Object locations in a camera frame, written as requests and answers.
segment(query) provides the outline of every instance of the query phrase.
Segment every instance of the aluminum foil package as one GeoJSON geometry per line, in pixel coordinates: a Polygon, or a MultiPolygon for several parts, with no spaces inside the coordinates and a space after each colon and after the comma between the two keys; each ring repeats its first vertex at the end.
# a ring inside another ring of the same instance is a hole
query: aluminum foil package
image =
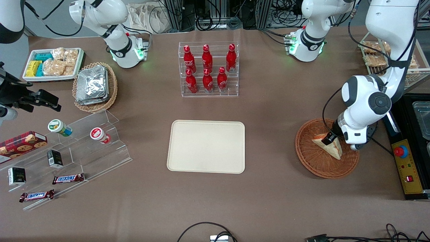
{"type": "Polygon", "coordinates": [[[109,100],[108,71],[97,65],[81,70],[77,78],[76,102],[90,105],[109,100]]]}

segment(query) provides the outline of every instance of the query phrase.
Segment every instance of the control panel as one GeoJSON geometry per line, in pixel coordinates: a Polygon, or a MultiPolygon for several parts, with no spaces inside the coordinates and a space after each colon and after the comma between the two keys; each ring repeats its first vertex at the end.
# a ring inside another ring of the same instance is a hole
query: control panel
{"type": "Polygon", "coordinates": [[[391,146],[393,148],[394,158],[396,159],[404,193],[422,193],[423,188],[420,178],[418,177],[417,168],[409,148],[408,140],[399,141],[391,146]]]}

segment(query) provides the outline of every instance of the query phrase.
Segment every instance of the coca-cola bottle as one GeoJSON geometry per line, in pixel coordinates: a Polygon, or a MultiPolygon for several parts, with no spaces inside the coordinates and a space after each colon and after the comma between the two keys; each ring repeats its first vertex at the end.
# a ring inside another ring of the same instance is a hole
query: coca-cola bottle
{"type": "Polygon", "coordinates": [[[190,69],[193,74],[196,73],[196,62],[194,61],[194,56],[190,51],[190,47],[188,45],[184,46],[184,62],[187,69],[190,69]]]}
{"type": "Polygon", "coordinates": [[[212,76],[211,73],[209,72],[209,69],[203,69],[203,86],[205,87],[205,93],[206,94],[211,94],[214,89],[213,89],[213,85],[212,85],[212,76]]]}
{"type": "Polygon", "coordinates": [[[220,93],[227,91],[227,74],[225,74],[225,68],[220,67],[217,76],[218,90],[220,93]]]}
{"type": "Polygon", "coordinates": [[[227,63],[226,63],[226,70],[227,72],[235,72],[236,71],[236,52],[234,51],[235,49],[235,45],[234,44],[230,44],[228,46],[228,53],[227,53],[227,63]]]}
{"type": "Polygon", "coordinates": [[[188,89],[192,94],[196,94],[199,91],[199,86],[197,86],[196,78],[193,76],[193,73],[190,69],[187,69],[185,71],[185,74],[187,74],[187,78],[185,78],[185,81],[187,82],[188,89]]]}
{"type": "Polygon", "coordinates": [[[202,61],[203,61],[203,68],[208,69],[209,73],[212,73],[212,54],[209,51],[209,45],[205,44],[203,46],[203,55],[202,55],[202,61]]]}

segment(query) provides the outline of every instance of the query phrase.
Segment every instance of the wicker basket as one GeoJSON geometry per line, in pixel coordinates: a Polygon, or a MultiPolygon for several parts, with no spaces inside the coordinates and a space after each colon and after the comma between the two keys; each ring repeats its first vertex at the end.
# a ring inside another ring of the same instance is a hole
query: wicker basket
{"type": "MultiPolygon", "coordinates": [[[[326,119],[329,127],[333,122],[334,120],[326,119]]],[[[343,154],[340,160],[335,159],[312,142],[315,135],[327,132],[327,128],[321,118],[306,122],[296,135],[295,148],[297,156],[309,171],[319,177],[329,179],[345,177],[357,166],[359,153],[351,150],[350,145],[346,144],[344,140],[340,140],[343,154]]]]}
{"type": "MultiPolygon", "coordinates": [[[[102,102],[102,103],[96,103],[96,104],[91,104],[91,105],[80,105],[79,103],[77,103],[75,101],[75,106],[78,107],[80,110],[82,111],[86,111],[86,112],[98,112],[102,109],[108,109],[112,106],[112,104],[115,102],[115,99],[117,98],[117,94],[118,94],[118,82],[117,82],[117,77],[115,76],[114,71],[112,70],[112,68],[106,64],[106,63],[100,63],[100,62],[96,62],[96,63],[91,63],[89,65],[84,66],[82,69],[89,69],[89,68],[93,68],[96,65],[102,65],[107,69],[107,81],[109,83],[109,95],[110,98],[107,102],[102,102]]],[[[76,100],[76,85],[77,85],[77,76],[75,76],[75,79],[73,81],[73,89],[72,89],[72,95],[76,100]]]]}

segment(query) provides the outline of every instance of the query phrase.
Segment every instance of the red cookie box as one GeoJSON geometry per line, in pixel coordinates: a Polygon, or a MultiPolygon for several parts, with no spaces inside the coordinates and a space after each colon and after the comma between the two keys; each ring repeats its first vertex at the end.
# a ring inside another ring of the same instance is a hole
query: red cookie box
{"type": "Polygon", "coordinates": [[[0,143],[0,164],[48,144],[46,136],[28,131],[0,143]]]}

